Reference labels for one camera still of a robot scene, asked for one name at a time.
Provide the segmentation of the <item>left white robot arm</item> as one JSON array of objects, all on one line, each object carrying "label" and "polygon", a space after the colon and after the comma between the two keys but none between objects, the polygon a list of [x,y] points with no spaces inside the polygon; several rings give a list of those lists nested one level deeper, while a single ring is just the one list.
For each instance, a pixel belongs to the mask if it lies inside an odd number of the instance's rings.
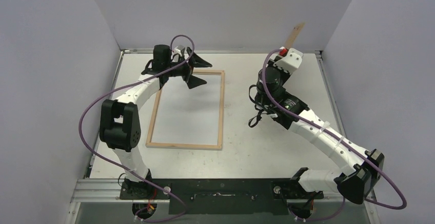
[{"label": "left white robot arm", "polygon": [[171,77],[181,77],[189,89],[207,82],[193,75],[195,68],[211,68],[212,64],[194,53],[190,47],[156,45],[153,57],[139,77],[139,84],[101,106],[100,140],[117,155],[125,168],[123,189],[145,199],[154,194],[151,171],[145,165],[138,143],[141,138],[139,110],[160,91]]}]

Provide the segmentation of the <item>brown cardboard backing board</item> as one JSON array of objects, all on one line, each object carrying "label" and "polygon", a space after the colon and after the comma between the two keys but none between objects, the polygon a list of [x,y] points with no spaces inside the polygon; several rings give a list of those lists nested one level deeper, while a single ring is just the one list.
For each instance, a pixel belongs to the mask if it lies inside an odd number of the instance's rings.
[{"label": "brown cardboard backing board", "polygon": [[288,38],[284,44],[284,47],[286,49],[292,48],[294,42],[296,41],[297,36],[300,34],[300,32],[302,31],[304,26],[305,26],[304,22],[299,23],[299,24],[294,26],[293,30],[290,32],[290,35],[288,36]]}]

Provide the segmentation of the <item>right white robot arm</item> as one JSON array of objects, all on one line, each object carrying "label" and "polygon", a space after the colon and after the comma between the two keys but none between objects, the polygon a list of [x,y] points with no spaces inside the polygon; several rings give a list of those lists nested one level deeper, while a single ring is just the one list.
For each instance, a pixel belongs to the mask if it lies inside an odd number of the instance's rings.
[{"label": "right white robot arm", "polygon": [[254,85],[257,93],[251,99],[259,112],[256,120],[259,121],[262,115],[269,115],[288,131],[309,141],[338,167],[329,171],[299,169],[291,178],[291,194],[302,198],[308,193],[319,191],[336,192],[352,203],[362,204],[380,179],[380,174],[373,166],[381,169],[385,156],[376,149],[368,151],[357,146],[332,129],[328,122],[322,121],[307,104],[286,91],[283,84],[289,77],[288,73],[269,60],[266,67],[266,84],[272,97],[283,109],[316,125],[307,124],[278,108],[268,98],[261,74]]}]

